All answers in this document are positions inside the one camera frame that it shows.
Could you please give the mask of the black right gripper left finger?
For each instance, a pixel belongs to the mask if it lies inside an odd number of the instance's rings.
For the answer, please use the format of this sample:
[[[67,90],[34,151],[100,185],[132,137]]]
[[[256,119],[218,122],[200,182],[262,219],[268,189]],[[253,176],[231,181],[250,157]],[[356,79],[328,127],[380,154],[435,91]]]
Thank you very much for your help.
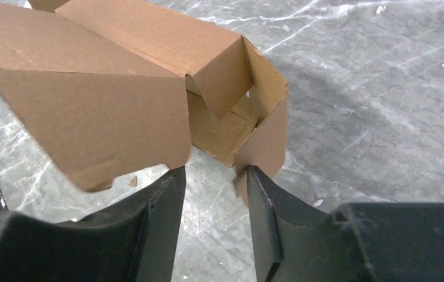
[[[0,281],[170,281],[185,169],[79,220],[10,211],[0,191]]]

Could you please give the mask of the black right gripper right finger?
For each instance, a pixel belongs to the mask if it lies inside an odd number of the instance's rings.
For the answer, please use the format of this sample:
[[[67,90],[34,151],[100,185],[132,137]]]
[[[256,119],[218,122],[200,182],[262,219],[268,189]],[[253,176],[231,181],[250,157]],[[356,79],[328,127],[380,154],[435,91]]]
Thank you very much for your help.
[[[444,281],[444,203],[350,202],[325,213],[247,169],[258,281]]]

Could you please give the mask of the brown cardboard paper box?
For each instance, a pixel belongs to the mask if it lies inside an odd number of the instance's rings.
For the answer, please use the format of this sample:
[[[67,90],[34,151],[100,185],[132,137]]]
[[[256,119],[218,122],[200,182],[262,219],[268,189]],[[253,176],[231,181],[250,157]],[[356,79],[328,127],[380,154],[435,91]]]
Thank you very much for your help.
[[[196,146],[246,197],[285,161],[288,91],[247,37],[148,1],[0,3],[0,95],[86,192]]]

